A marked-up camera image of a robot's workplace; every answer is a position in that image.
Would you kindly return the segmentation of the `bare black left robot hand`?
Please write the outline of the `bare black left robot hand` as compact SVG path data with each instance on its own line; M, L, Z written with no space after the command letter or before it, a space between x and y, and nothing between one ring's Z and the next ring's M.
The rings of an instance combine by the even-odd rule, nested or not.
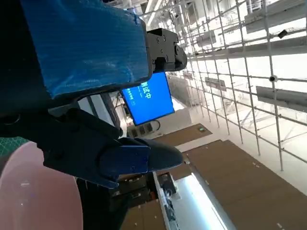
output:
M49 112L183 70L187 56L177 43L177 34L147 31L138 15L99 0L1 1L0 135L30 140L44 166L110 189L122 174L180 165L176 148L122 138L82 109Z

